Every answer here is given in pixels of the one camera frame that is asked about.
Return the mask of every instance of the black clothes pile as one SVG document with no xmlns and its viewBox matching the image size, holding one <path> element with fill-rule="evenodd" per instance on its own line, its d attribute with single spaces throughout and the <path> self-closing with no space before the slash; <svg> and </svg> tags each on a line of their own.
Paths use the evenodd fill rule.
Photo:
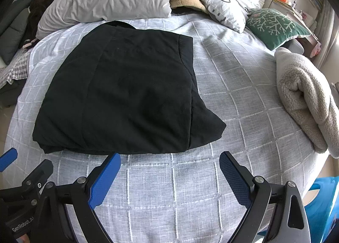
<svg viewBox="0 0 339 243">
<path fill-rule="evenodd" d="M 198 94 L 191 37 L 113 21 L 83 37 L 56 72 L 33 140 L 45 153 L 178 153 L 225 127 Z"/>
</svg>

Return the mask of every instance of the bedsheet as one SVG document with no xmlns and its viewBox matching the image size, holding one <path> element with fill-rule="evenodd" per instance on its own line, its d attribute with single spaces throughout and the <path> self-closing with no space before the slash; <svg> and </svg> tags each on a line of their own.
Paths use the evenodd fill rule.
<svg viewBox="0 0 339 243">
<path fill-rule="evenodd" d="M 121 156 L 121 169 L 103 204 L 95 209 L 114 242 L 227 242 L 245 207 L 237 203 L 219 169 L 219 155 L 225 150 L 252 174 L 270 183 L 293 180 L 306 194 L 328 152 L 315 153 L 283 108 L 273 54 L 260 40 L 248 30 L 238 34 L 204 14 L 125 22 L 137 29 L 193 37 L 199 94 L 227 127 L 220 140 L 184 153 Z M 67 150 L 46 155 L 32 140 L 53 75 L 81 38 L 101 23 L 54 32 L 32 50 L 27 83 L 6 139 L 6 149 L 18 150 L 17 160 L 3 173 L 7 187 L 20 185 L 45 158 L 53 162 L 50 180 L 56 184 L 87 176 L 105 159 Z M 79 242 L 86 242 L 74 212 L 70 214 Z M 267 214 L 263 225 L 269 218 Z"/>
</svg>

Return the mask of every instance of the green pillow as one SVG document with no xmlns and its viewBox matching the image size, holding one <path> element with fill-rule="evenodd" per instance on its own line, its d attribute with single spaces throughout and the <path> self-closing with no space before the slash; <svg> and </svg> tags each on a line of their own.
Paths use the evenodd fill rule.
<svg viewBox="0 0 339 243">
<path fill-rule="evenodd" d="M 310 32 L 303 26 L 275 9 L 260 9 L 254 12 L 246 22 L 246 26 L 271 51 L 295 38 L 304 38 Z"/>
</svg>

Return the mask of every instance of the blue plastic stool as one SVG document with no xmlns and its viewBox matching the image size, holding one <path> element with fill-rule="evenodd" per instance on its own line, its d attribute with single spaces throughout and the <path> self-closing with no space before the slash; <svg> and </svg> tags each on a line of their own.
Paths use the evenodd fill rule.
<svg viewBox="0 0 339 243">
<path fill-rule="evenodd" d="M 325 241 L 332 228 L 339 220 L 339 176 L 317 178 L 309 189 L 319 192 L 311 203 L 305 206 L 311 243 Z"/>
</svg>

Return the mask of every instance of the plaid fabric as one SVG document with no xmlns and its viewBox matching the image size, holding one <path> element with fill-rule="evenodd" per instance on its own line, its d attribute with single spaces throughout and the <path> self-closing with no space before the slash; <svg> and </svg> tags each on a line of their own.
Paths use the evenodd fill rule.
<svg viewBox="0 0 339 243">
<path fill-rule="evenodd" d="M 11 63 L 0 69 L 0 88 L 6 83 L 12 84 L 14 80 L 27 79 L 28 77 L 28 60 L 31 50 L 20 49 L 14 55 Z"/>
<path fill-rule="evenodd" d="M 103 22 L 59 30 L 33 48 L 29 76 L 5 144 L 7 150 L 17 149 L 18 158 L 2 173 L 4 185 L 21 185 L 45 158 L 54 165 L 49 181 L 59 185 L 87 176 L 105 159 L 68 150 L 44 154 L 32 139 L 54 74 L 81 39 Z M 95 208 L 113 242 L 227 242 L 246 208 L 238 204 L 219 168 L 219 156 L 225 150 L 270 183 L 292 180 L 302 195 L 308 191 L 328 153 L 315 153 L 309 138 L 284 109 L 274 57 L 258 38 L 246 30 L 236 33 L 204 14 L 125 22 L 137 29 L 193 37 L 199 94 L 227 127 L 221 139 L 183 153 L 121 155 L 120 171 L 103 204 Z M 86 242 L 74 210 L 69 214 L 79 242 Z"/>
</svg>

